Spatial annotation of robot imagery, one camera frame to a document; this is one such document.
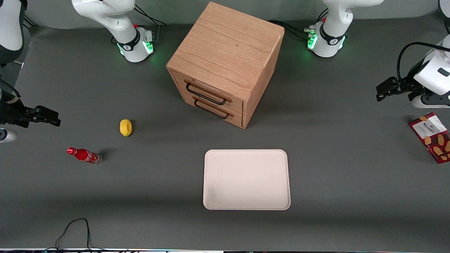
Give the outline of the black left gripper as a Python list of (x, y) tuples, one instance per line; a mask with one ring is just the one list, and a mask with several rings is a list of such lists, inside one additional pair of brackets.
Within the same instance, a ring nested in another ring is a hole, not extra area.
[(408, 98), (410, 101), (413, 101), (414, 98), (427, 98), (428, 93), (426, 88), (421, 85), (418, 81), (414, 79), (414, 76), (418, 74), (419, 70), (422, 69), (422, 65), (424, 63), (424, 59), (421, 59), (418, 63), (416, 63), (409, 70), (406, 77), (400, 77), (400, 60), (397, 61), (397, 78), (389, 77), (384, 81), (383, 84), (379, 84), (376, 86), (377, 91), (377, 101), (381, 102), (386, 97), (392, 95), (400, 95), (402, 93), (409, 93)]

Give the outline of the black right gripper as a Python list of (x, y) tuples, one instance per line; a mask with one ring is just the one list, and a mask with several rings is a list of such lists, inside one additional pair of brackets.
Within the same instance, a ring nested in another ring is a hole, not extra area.
[(8, 104), (2, 100), (0, 106), (0, 124), (18, 125), (23, 128), (27, 128), (30, 122), (48, 123), (56, 127), (61, 125), (61, 120), (58, 117), (44, 117), (58, 116), (58, 112), (56, 111), (38, 105), (35, 107), (35, 114), (37, 117), (34, 117), (33, 114), (30, 113), (30, 110), (32, 110), (32, 108), (24, 106), (21, 100), (12, 104)]

